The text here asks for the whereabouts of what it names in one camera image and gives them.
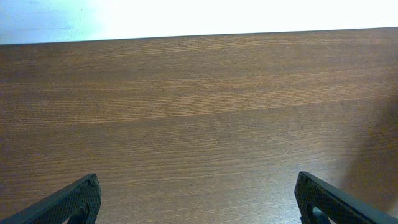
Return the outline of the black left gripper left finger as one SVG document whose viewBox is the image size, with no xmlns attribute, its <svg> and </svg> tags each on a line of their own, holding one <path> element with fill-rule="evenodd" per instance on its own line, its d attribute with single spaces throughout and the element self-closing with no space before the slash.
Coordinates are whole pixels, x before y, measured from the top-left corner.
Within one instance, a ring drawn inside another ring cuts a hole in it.
<svg viewBox="0 0 398 224">
<path fill-rule="evenodd" d="M 101 206 L 96 174 L 88 174 L 1 223 L 94 223 Z"/>
</svg>

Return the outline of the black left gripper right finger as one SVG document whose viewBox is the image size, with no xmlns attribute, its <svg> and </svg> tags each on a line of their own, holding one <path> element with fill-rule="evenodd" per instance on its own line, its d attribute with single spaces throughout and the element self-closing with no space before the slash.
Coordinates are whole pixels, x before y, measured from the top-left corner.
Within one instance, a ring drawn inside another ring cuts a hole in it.
<svg viewBox="0 0 398 224">
<path fill-rule="evenodd" d="M 311 223 L 397 224 L 394 218 L 301 171 L 294 190 L 300 220 Z"/>
</svg>

